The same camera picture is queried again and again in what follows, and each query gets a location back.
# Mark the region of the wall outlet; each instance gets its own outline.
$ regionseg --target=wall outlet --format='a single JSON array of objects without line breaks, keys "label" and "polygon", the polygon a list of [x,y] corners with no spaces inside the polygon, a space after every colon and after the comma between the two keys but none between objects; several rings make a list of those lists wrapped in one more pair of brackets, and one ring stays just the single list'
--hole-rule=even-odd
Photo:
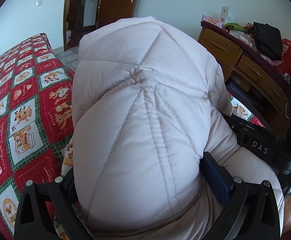
[{"label": "wall outlet", "polygon": [[41,4],[42,4],[42,0],[37,1],[37,3],[36,3],[37,6],[39,6],[39,5],[41,5]]}]

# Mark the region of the bed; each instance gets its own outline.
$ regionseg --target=bed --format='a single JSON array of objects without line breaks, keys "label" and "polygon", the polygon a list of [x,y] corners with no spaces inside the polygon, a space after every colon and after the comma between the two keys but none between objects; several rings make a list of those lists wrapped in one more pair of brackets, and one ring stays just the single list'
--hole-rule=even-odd
[{"label": "bed", "polygon": [[[26,181],[50,182],[61,174],[73,134],[73,76],[45,33],[0,56],[0,231],[6,239],[13,239]],[[53,208],[47,207],[53,219]]]}]

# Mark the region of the white puffer jacket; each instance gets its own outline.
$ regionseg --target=white puffer jacket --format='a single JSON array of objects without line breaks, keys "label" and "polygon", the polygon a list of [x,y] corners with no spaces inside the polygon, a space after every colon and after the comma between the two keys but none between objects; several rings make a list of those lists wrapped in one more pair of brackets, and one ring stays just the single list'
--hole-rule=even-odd
[{"label": "white puffer jacket", "polygon": [[153,17],[123,19],[80,41],[72,116],[75,185],[96,239],[201,239],[223,207],[200,174],[209,151],[232,176],[283,195],[247,149],[220,65],[197,41]]}]

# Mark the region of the drawer handle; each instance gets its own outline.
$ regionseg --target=drawer handle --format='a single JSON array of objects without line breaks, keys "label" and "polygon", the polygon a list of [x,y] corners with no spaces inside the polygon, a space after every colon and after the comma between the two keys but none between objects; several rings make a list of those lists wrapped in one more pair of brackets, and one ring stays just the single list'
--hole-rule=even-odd
[{"label": "drawer handle", "polygon": [[223,51],[225,51],[225,52],[228,52],[224,47],[220,46],[219,44],[217,44],[217,43],[215,43],[215,42],[213,42],[213,41],[210,41],[210,43],[211,43],[213,46],[217,47],[218,49],[221,49],[221,50],[223,50]]},{"label": "drawer handle", "polygon": [[279,94],[277,93],[277,91],[271,86],[272,91],[280,98]]},{"label": "drawer handle", "polygon": [[250,67],[248,64],[247,64],[248,68],[250,68],[254,73],[256,73],[258,76],[262,77],[258,71],[256,71],[254,68]]},{"label": "drawer handle", "polygon": [[286,103],[285,109],[286,109],[286,117],[289,119],[289,117],[287,116],[287,105],[288,105],[288,102]]}]

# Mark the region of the tiled floor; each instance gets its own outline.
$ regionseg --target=tiled floor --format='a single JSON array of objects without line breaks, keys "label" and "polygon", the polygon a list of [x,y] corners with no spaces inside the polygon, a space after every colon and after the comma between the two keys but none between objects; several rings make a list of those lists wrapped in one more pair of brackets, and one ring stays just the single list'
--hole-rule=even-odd
[{"label": "tiled floor", "polygon": [[78,65],[78,51],[79,47],[74,47],[57,54],[57,58],[65,65],[66,67],[75,71]]}]

